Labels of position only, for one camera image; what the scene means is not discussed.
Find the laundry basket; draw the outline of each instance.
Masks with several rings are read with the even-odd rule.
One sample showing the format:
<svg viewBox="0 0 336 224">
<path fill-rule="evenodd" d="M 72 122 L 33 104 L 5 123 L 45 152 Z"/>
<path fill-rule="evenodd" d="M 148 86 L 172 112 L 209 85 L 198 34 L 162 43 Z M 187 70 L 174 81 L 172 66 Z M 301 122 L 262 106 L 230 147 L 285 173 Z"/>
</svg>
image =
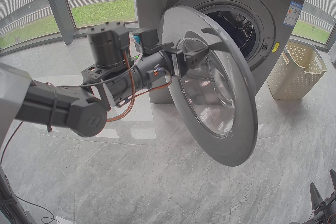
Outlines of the laundry basket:
<svg viewBox="0 0 336 224">
<path fill-rule="evenodd" d="M 327 71 L 313 45 L 288 42 L 267 78 L 275 99 L 302 99 Z"/>
</svg>

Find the robotic arm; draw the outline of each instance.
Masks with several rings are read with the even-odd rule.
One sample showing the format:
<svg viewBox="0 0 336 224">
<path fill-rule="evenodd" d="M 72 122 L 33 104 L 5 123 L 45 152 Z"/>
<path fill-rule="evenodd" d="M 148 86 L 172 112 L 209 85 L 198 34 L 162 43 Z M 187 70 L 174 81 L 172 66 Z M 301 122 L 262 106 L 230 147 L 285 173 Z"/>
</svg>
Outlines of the robotic arm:
<svg viewBox="0 0 336 224">
<path fill-rule="evenodd" d="M 140 55 L 131 58 L 123 22 L 92 27 L 87 37 L 95 64 L 82 71 L 83 84 L 55 87 L 32 80 L 15 119 L 47 125 L 48 131 L 52 125 L 70 128 L 83 137 L 97 135 L 107 122 L 111 105 L 126 104 L 132 93 L 151 89 L 164 75 L 181 78 L 208 54 L 208 48 L 184 54 L 172 48 L 173 43 L 160 44 L 156 29 L 140 29 L 133 32 Z M 97 87 L 101 99 L 94 96 L 92 86 Z"/>
</svg>

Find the basket handle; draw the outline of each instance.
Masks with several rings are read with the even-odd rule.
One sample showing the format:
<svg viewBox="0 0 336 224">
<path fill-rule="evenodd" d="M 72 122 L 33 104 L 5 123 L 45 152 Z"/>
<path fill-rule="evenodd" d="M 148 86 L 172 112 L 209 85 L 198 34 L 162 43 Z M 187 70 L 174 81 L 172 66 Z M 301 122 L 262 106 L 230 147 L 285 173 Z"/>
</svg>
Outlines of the basket handle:
<svg viewBox="0 0 336 224">
<path fill-rule="evenodd" d="M 282 51 L 281 55 L 282 55 L 282 57 L 283 57 L 283 60 L 286 62 L 286 65 L 288 65 L 288 64 L 289 64 L 289 59 L 288 59 L 288 57 L 286 56 L 285 52 Z"/>
</svg>

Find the open washing machine door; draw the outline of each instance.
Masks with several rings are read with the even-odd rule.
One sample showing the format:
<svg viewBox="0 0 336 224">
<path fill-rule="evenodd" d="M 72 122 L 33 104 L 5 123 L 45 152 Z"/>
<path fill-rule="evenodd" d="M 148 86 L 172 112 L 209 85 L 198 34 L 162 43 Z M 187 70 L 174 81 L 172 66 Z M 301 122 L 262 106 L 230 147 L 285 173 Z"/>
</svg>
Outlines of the open washing machine door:
<svg viewBox="0 0 336 224">
<path fill-rule="evenodd" d="M 228 33 L 213 19 L 186 6 L 162 16 L 162 43 L 184 52 L 209 47 L 208 55 L 169 86 L 189 131 L 208 155 L 238 166 L 252 154 L 258 133 L 255 85 L 249 66 Z"/>
</svg>

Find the lawn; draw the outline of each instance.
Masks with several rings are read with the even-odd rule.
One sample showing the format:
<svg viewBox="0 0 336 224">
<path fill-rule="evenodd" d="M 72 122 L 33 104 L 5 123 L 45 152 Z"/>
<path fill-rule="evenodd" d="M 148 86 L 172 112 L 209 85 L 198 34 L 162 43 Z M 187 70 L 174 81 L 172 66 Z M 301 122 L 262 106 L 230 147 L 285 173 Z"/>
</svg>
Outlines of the lawn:
<svg viewBox="0 0 336 224">
<path fill-rule="evenodd" d="M 96 25 L 105 21 L 134 21 L 135 12 L 133 0 L 115 0 L 71 9 L 77 27 Z M 15 37 L 20 41 L 58 32 L 53 15 L 36 20 L 21 28 L 14 29 L 0 37 L 0 48 L 15 44 Z"/>
<path fill-rule="evenodd" d="M 292 34 L 325 44 L 328 40 L 330 32 L 298 20 Z"/>
</svg>

